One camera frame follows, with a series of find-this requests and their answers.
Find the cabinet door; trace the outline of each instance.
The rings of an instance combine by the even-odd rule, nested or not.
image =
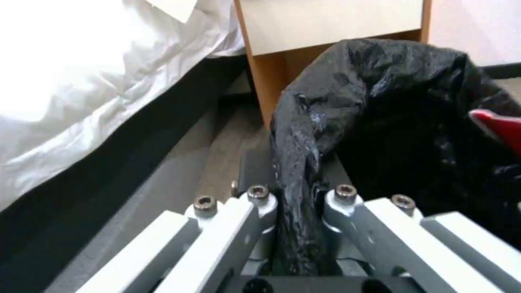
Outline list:
[[[423,0],[239,0],[252,55],[418,30]]]

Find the red object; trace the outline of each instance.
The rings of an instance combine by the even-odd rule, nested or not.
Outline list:
[[[485,133],[521,156],[521,117],[501,116],[485,109],[472,110],[468,114]]]

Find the white wall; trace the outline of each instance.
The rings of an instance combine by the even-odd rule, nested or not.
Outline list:
[[[429,43],[479,66],[521,62],[521,0],[432,0]]]

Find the white bedsheet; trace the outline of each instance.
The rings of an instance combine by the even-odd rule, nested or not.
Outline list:
[[[183,24],[145,0],[2,3],[0,211],[96,149],[203,58],[241,49],[232,5],[199,0]]]

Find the floor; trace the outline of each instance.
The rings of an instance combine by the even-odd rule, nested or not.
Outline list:
[[[497,82],[521,103],[521,78]],[[254,101],[222,103],[218,115],[218,131],[210,147],[197,196],[213,195],[217,200],[225,202],[230,194],[232,180],[238,177],[239,161],[244,150],[256,146],[266,131]]]

